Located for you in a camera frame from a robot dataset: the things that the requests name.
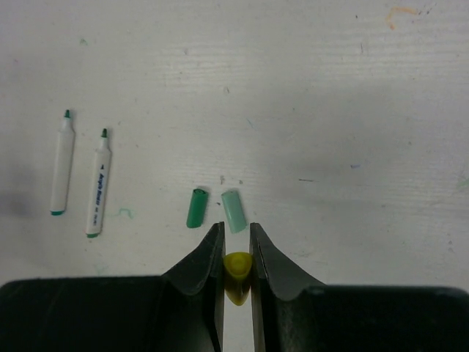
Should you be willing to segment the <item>light green marker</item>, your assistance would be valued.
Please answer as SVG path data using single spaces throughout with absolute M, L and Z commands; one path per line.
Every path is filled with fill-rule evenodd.
M 75 144 L 73 118 L 69 109 L 64 113 L 62 125 L 57 136 L 50 204 L 50 213 L 52 216 L 62 215 L 67 207 Z

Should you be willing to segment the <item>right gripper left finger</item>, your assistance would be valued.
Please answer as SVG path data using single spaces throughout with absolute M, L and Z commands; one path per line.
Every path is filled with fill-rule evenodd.
M 221 351 L 224 224 L 160 276 L 25 279 L 1 288 L 3 351 Z

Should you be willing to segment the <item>yellow green pen cap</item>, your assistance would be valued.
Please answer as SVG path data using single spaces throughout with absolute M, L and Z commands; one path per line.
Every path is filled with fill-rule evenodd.
M 233 252 L 224 257 L 224 290 L 229 300 L 242 306 L 251 289 L 253 258 L 247 252 Z

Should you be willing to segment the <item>light green pen cap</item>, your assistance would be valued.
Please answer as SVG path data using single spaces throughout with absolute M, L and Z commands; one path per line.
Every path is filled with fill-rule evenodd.
M 243 231 L 247 226 L 242 202 L 237 190 L 229 190 L 221 195 L 226 219 L 232 233 Z

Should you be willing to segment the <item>dark green marker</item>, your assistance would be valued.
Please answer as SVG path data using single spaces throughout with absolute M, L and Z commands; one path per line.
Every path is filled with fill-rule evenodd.
M 100 146 L 95 152 L 85 229 L 87 238 L 96 238 L 102 231 L 110 165 L 108 130 L 104 128 L 100 135 Z

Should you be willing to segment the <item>dark green pen cap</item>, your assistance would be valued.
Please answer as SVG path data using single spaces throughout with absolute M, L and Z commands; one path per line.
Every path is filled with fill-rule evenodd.
M 207 209 L 208 199 L 209 193 L 206 190 L 202 188 L 195 188 L 192 191 L 188 216 L 186 219 L 187 228 L 197 228 L 202 226 Z

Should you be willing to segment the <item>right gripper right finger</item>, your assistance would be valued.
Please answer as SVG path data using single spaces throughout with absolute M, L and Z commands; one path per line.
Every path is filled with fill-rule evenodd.
M 467 351 L 468 293 L 326 285 L 250 225 L 255 351 Z

